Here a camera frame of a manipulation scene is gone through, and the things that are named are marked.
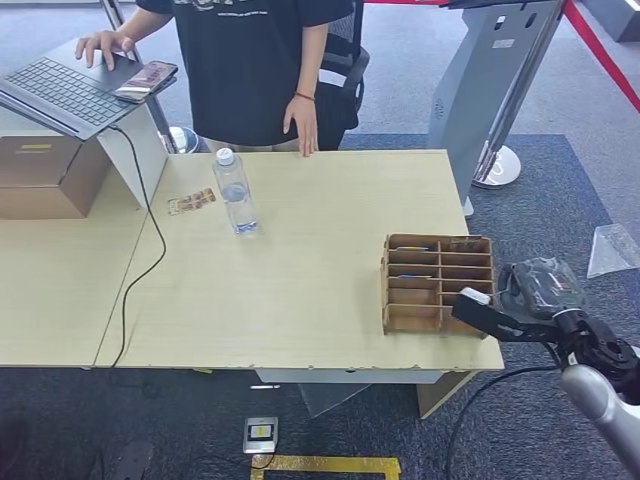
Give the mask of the person's left hand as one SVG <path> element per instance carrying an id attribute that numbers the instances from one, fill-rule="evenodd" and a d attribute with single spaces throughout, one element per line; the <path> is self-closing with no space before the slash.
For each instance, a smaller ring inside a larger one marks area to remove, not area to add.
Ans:
<path id="1" fill-rule="evenodd" d="M 297 132 L 299 152 L 303 157 L 317 148 L 317 116 L 315 101 L 309 96 L 296 93 L 286 107 L 283 132 L 288 134 L 294 124 Z"/>

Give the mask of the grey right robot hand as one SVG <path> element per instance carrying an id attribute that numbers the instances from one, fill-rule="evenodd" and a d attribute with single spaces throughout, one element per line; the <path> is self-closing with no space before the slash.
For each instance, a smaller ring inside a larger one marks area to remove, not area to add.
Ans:
<path id="1" fill-rule="evenodd" d="M 536 257 L 502 268 L 496 299 L 508 314 L 550 320 L 568 309 L 582 309 L 586 296 L 565 261 Z"/>

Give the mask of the person's right hand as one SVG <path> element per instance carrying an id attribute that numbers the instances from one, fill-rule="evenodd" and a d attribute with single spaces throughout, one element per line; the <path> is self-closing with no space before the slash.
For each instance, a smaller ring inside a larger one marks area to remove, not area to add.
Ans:
<path id="1" fill-rule="evenodd" d="M 92 36 L 78 40 L 75 50 L 77 60 L 84 58 L 88 68 L 94 63 L 94 54 L 99 51 L 109 71 L 115 69 L 115 52 L 128 53 L 134 49 L 134 41 L 120 31 L 103 30 Z"/>

